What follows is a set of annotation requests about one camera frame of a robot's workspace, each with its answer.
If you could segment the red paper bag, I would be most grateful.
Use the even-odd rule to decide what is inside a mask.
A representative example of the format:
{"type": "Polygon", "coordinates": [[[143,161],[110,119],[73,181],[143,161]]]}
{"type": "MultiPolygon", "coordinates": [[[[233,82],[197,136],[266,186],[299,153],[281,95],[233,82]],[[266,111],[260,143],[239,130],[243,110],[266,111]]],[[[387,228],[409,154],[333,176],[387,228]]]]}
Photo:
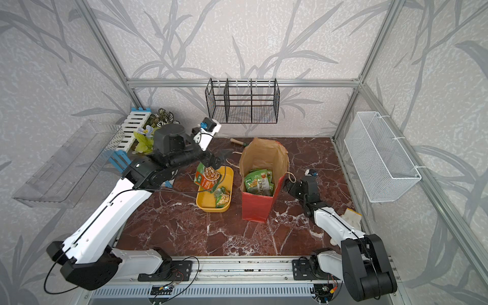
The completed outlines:
{"type": "Polygon", "coordinates": [[[275,140],[255,138],[239,154],[242,218],[265,223],[289,172],[288,151],[275,140]]]}

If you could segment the large green condiment packet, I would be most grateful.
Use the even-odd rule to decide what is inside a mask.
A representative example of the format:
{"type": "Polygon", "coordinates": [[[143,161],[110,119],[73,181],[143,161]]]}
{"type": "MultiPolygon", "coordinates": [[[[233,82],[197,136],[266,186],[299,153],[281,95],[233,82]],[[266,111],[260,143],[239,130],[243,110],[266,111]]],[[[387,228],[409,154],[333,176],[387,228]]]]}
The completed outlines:
{"type": "Polygon", "coordinates": [[[275,186],[272,183],[273,173],[270,169],[255,169],[246,175],[246,191],[261,196],[272,196],[275,186]]]}

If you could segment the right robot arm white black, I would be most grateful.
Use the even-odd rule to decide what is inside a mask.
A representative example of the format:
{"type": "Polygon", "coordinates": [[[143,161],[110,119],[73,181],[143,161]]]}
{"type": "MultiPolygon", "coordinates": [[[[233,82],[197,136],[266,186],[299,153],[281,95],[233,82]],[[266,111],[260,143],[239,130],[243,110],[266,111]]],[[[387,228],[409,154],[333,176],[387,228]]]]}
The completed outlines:
{"type": "Polygon", "coordinates": [[[342,280],[352,299],[380,299],[398,289],[383,241],[376,234],[367,235],[342,219],[321,200],[316,177],[305,175],[296,182],[286,179],[283,189],[299,200],[306,217],[323,229],[341,249],[319,251],[311,255],[311,272],[317,278],[332,275],[342,280]]]}

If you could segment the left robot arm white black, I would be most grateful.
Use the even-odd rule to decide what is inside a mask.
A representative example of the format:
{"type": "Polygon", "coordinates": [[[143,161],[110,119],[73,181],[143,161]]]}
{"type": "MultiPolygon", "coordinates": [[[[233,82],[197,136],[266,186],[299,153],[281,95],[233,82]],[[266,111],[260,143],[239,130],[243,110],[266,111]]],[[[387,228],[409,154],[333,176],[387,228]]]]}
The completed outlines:
{"type": "Polygon", "coordinates": [[[153,193],[162,191],[178,170],[197,161],[214,170],[224,165],[231,151],[215,155],[208,150],[221,127],[216,120],[205,118],[191,134],[175,123],[158,129],[153,152],[128,165],[109,196],[77,231],[48,245],[47,254],[60,266],[64,279],[94,291],[113,278],[170,276],[172,258],[164,250],[120,250],[110,246],[111,240],[133,212],[153,193]]]}

